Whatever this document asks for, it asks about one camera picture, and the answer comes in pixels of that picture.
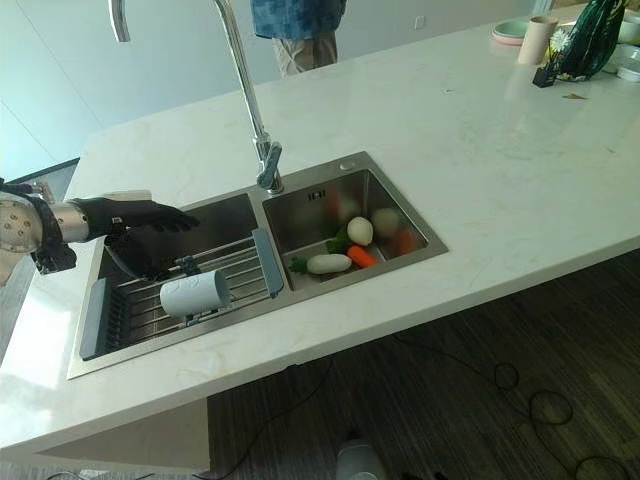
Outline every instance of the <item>white flower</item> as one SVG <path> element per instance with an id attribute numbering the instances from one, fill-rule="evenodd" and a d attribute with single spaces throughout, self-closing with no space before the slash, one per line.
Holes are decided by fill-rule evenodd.
<path id="1" fill-rule="evenodd" d="M 569 35 L 562 28 L 559 28 L 551 37 L 551 50 L 561 52 L 567 45 L 569 45 Z"/>

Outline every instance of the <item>white cup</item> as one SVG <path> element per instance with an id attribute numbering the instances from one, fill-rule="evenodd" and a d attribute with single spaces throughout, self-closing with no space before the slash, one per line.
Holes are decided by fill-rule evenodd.
<path id="1" fill-rule="evenodd" d="M 172 317 L 183 317 L 229 306 L 231 292 L 218 270 L 165 283 L 160 289 L 162 308 Z"/>
<path id="2" fill-rule="evenodd" d="M 537 16 L 529 21 L 529 28 L 524 36 L 518 63 L 538 65 L 544 58 L 549 46 L 549 39 L 558 26 L 558 19 L 553 17 Z"/>

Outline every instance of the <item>chrome faucet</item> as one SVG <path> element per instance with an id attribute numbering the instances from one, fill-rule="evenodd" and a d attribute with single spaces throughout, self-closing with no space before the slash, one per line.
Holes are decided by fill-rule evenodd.
<path id="1" fill-rule="evenodd" d="M 131 38 L 129 37 L 129 29 L 127 28 L 127 19 L 124 12 L 124 0 L 108 1 L 113 33 L 118 42 L 128 42 Z M 271 194 L 280 193 L 284 189 L 282 179 L 278 173 L 278 161 L 282 153 L 282 145 L 278 142 L 272 142 L 271 137 L 264 129 L 260 109 L 258 108 L 258 101 L 256 100 L 256 93 L 253 90 L 249 69 L 247 68 L 247 57 L 245 56 L 244 47 L 242 46 L 240 30 L 238 29 L 238 23 L 236 22 L 236 17 L 229 4 L 229 0 L 213 0 L 213 2 L 218 7 L 218 12 L 224 25 L 224 31 L 227 34 L 227 41 L 229 42 L 229 48 L 231 48 L 231 56 L 236 65 L 242 93 L 244 94 L 244 101 L 247 104 L 249 117 L 251 118 L 251 124 L 253 126 L 253 144 L 258 154 L 258 161 L 260 162 L 260 172 L 256 180 L 257 184 Z"/>

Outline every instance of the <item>black cable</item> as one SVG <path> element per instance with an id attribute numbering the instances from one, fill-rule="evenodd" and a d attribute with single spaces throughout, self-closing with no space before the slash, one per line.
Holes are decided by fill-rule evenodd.
<path id="1" fill-rule="evenodd" d="M 267 429 L 267 427 L 269 427 L 269 425 L 272 422 L 274 422 L 275 420 L 277 420 L 280 417 L 283 417 L 285 415 L 288 415 L 288 414 L 292 413 L 294 410 L 297 410 L 299 407 L 301 407 L 306 402 L 311 400 L 311 398 L 324 385 L 325 381 L 327 380 L 327 377 L 329 376 L 329 372 L 331 372 L 332 367 L 333 367 L 333 357 L 331 357 L 331 360 L 329 361 L 329 366 L 324 371 L 324 373 L 322 374 L 322 377 L 320 377 L 320 380 L 318 381 L 316 386 L 311 390 L 311 392 L 309 392 L 306 396 L 304 396 L 302 399 L 300 399 L 297 402 L 295 402 L 290 407 L 288 407 L 288 408 L 282 410 L 281 412 L 271 416 L 266 422 L 264 422 L 260 426 L 260 428 L 258 429 L 256 434 L 253 436 L 251 441 L 247 444 L 247 447 L 244 449 L 244 452 L 242 453 L 242 455 L 240 455 L 240 457 L 238 458 L 236 463 L 233 465 L 233 467 L 231 467 L 231 469 L 227 473 L 225 473 L 222 476 L 218 476 L 218 477 L 204 476 L 204 475 L 200 475 L 200 474 L 196 474 L 196 473 L 194 473 L 193 476 L 195 478 L 199 478 L 200 480 L 224 480 L 225 478 L 228 478 L 229 476 L 231 476 L 231 474 L 233 474 L 238 468 L 240 468 L 240 466 L 249 457 L 249 455 L 251 454 L 251 450 L 252 450 L 253 446 L 256 444 L 256 442 L 258 441 L 258 439 L 260 438 L 262 433 Z"/>
<path id="2" fill-rule="evenodd" d="M 52 475 L 49 475 L 45 480 L 53 480 L 54 478 L 62 477 L 64 475 L 68 477 L 73 477 L 76 480 L 89 480 L 88 478 L 78 475 L 77 473 L 67 472 L 67 471 L 57 472 Z M 142 480 L 143 478 L 149 478 L 149 477 L 152 477 L 153 475 L 155 475 L 155 473 L 147 473 L 145 475 L 142 475 L 141 477 L 136 477 L 133 480 Z"/>
<path id="3" fill-rule="evenodd" d="M 485 376 L 480 370 L 478 370 L 477 368 L 475 368 L 473 365 L 471 365 L 470 363 L 465 362 L 464 360 L 456 357 L 455 355 L 452 355 L 450 353 L 447 353 L 443 350 L 440 350 L 438 348 L 434 348 L 431 347 L 429 345 L 424 345 L 422 343 L 417 343 L 417 342 L 413 342 L 411 340 L 406 340 L 404 338 L 401 338 L 399 335 L 394 334 L 392 335 L 392 337 L 406 345 L 412 348 L 417 348 L 419 350 L 425 350 L 427 352 L 431 352 L 431 353 L 435 353 L 437 355 L 441 355 L 444 357 L 447 357 L 457 363 L 459 363 L 460 365 L 462 365 L 463 367 L 465 367 L 466 369 L 472 371 L 473 373 L 475 373 L 476 375 L 478 375 L 480 378 L 482 378 L 485 382 L 487 382 L 488 384 L 490 384 L 491 386 L 495 387 L 496 389 L 498 389 L 498 391 L 503 394 L 502 398 L 505 399 L 506 403 L 509 405 L 509 407 L 511 407 L 511 409 L 516 412 L 518 415 L 524 417 L 529 424 L 531 425 L 531 428 L 533 429 L 533 432 L 536 436 L 536 438 L 538 439 L 538 441 L 540 442 L 540 444 L 544 447 L 544 449 L 547 451 L 547 453 L 549 455 L 551 455 L 554 460 L 556 462 L 558 462 L 558 464 L 564 469 L 564 471 L 567 473 L 569 478 L 573 478 L 575 480 L 579 480 L 578 478 L 578 474 L 580 472 L 580 470 L 582 468 L 585 467 L 586 464 L 590 463 L 590 462 L 606 462 L 609 463 L 611 465 L 615 465 L 616 467 L 618 467 L 619 471 L 622 473 L 623 477 L 626 480 L 631 480 L 631 476 L 629 475 L 629 472 L 627 471 L 627 468 L 624 466 L 624 464 L 622 462 L 620 462 L 619 460 L 613 458 L 613 457 L 607 457 L 607 456 L 602 456 L 602 455 L 592 455 L 583 459 L 580 459 L 578 461 L 578 463 L 576 464 L 576 466 L 573 468 L 573 470 L 570 467 L 567 467 L 564 462 L 558 457 L 558 455 L 549 447 L 549 445 L 544 441 L 544 439 L 542 438 L 542 436 L 540 435 L 540 432 L 538 431 L 538 426 L 551 426 L 551 427 L 560 427 L 563 425 L 567 425 L 572 419 L 573 419 L 573 405 L 571 405 L 571 402 L 569 402 L 569 400 L 567 399 L 567 397 L 565 397 L 564 395 L 562 395 L 559 392 L 553 391 L 553 390 L 538 390 L 534 393 L 532 393 L 529 398 L 528 398 L 528 405 L 527 405 L 527 411 L 523 412 L 522 409 L 516 407 L 511 400 L 509 399 L 509 397 L 507 397 L 506 395 L 504 395 L 505 393 L 511 392 L 513 390 L 516 389 L 516 387 L 520 384 L 520 372 L 518 371 L 518 369 L 516 368 L 515 365 L 513 365 L 512 363 L 509 362 L 499 362 L 497 364 L 494 365 L 493 367 L 493 379 Z M 505 369 L 510 370 L 512 373 L 512 380 L 510 382 L 506 382 L 503 383 L 501 382 L 500 378 L 500 372 L 501 371 L 505 371 Z M 545 419 L 544 417 L 537 415 L 536 412 L 536 405 L 538 404 L 538 402 L 540 401 L 540 399 L 544 398 L 544 397 L 555 397 L 556 399 L 560 400 L 561 403 L 564 403 L 566 405 L 566 411 L 565 414 L 560 417 L 557 420 L 548 420 Z"/>
<path id="4" fill-rule="evenodd" d="M 58 477 L 62 477 L 62 476 L 67 476 L 67 477 L 73 477 L 76 480 L 89 480 L 86 477 L 81 477 L 80 475 L 78 475 L 77 473 L 73 473 L 73 472 L 58 472 L 58 473 L 54 473 L 52 475 L 49 475 L 45 480 L 53 480 L 54 478 L 58 478 Z"/>

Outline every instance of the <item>countertop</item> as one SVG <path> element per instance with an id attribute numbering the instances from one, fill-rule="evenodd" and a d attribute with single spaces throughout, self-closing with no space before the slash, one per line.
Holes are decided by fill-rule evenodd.
<path id="1" fill-rule="evenodd" d="M 448 253 L 67 380 L 97 275 L 96 243 L 74 245 L 77 268 L 34 278 L 0 368 L 0 458 L 33 460 L 640 247 L 640 84 L 600 73 L 539 89 L 491 28 L 256 89 L 283 174 L 366 150 Z M 68 197 L 150 189 L 184 206 L 256 170 L 236 92 L 94 135 Z"/>

